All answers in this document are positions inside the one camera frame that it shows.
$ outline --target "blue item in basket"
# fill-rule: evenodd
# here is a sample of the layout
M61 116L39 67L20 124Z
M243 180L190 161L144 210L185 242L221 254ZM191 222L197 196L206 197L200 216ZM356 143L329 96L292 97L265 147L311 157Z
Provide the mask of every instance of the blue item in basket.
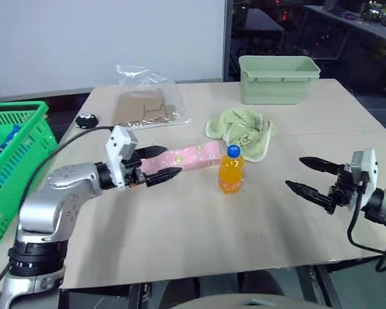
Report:
M0 154L3 150L5 150L8 143L10 143L10 141L13 139L13 137L16 136L16 134L20 131L20 129L21 129L21 126L18 126L17 124L13 126L12 131L7 135L5 141L0 145Z

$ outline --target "orange juice bottle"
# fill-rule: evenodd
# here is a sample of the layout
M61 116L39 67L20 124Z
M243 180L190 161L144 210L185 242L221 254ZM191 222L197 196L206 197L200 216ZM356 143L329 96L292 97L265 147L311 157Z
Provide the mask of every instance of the orange juice bottle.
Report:
M219 186L224 193L235 193L243 181L244 160L238 145L230 145L222 156L219 169Z

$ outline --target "wooden table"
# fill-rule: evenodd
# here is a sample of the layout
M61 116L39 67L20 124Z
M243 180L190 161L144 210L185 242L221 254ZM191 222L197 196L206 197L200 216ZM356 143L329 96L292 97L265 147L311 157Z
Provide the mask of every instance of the wooden table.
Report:
M207 140L205 123L233 107L244 107L238 83L180 84L191 124L136 132L140 147L197 144ZM95 88L79 113L94 113L111 124L118 86ZM314 82L295 106L247 106L277 126L266 158L245 165L240 192L224 195L217 167L182 172L166 183L125 192L113 189L87 202L78 217L63 288L242 272L262 268L332 263L371 256L349 244L352 212L333 216L296 196L285 180L310 184L326 193L335 177L299 162L319 156L350 162L354 151L376 148L378 187L386 188L386 130L335 80ZM66 137L78 132L71 126ZM106 160L107 132L94 132L61 152L54 166ZM15 225L0 246L0 270ZM382 226L360 216L354 238L384 248Z

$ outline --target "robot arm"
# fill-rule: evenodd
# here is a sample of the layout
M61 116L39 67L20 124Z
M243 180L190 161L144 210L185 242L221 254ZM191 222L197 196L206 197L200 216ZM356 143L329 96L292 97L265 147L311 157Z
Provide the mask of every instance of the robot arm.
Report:
M329 214L334 213L337 205L348 206L357 213L364 211L366 219L386 226L386 189L376 187L378 163L374 149L355 152L349 164L338 165L314 157L300 158L300 161L316 171L337 175L337 181L330 186L328 194L323 195L303 183L286 180L294 193L322 206ZM372 249L349 241L357 247ZM371 251L383 253L376 249Z
M19 213L15 244L8 254L11 267L5 276L0 309L9 309L20 295L50 291L62 284L68 239L81 207L88 200L114 187L124 190L142 183L150 187L181 171L168 168L154 175L143 174L141 159L152 158L167 149L151 146L135 150L137 143L132 132L116 126L106 144L106 164L86 163L56 169L26 199Z

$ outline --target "green cloth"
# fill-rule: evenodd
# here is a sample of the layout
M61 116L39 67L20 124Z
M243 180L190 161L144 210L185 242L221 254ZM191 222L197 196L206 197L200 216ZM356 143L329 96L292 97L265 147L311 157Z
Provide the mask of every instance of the green cloth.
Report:
M274 124L247 108L228 109L206 124L207 137L223 139L227 146L240 146L243 158L250 162L261 161L266 156L274 134Z

